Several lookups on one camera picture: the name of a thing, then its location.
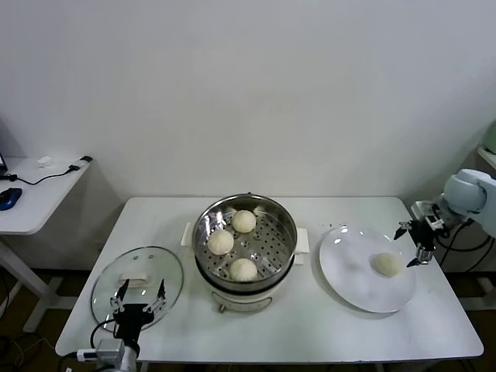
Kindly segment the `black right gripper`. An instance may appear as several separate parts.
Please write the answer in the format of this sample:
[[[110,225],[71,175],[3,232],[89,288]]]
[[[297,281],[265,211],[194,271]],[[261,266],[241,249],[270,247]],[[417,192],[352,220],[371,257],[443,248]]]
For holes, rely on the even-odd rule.
[[[399,239],[410,230],[410,236],[417,248],[414,258],[406,267],[426,265],[432,259],[432,250],[435,250],[435,231],[425,220],[413,219],[408,222],[399,222],[399,227],[394,233],[394,239]]]

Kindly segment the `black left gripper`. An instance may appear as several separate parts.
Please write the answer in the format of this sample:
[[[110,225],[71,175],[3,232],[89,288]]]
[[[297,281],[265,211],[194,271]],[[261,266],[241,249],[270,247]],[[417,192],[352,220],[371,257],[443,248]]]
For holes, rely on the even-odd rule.
[[[124,305],[123,299],[128,286],[129,279],[126,279],[118,291],[110,298],[114,321],[118,326],[115,335],[125,343],[137,342],[141,329],[152,323],[154,313],[160,312],[166,306],[164,280],[160,282],[155,300],[148,305]]]

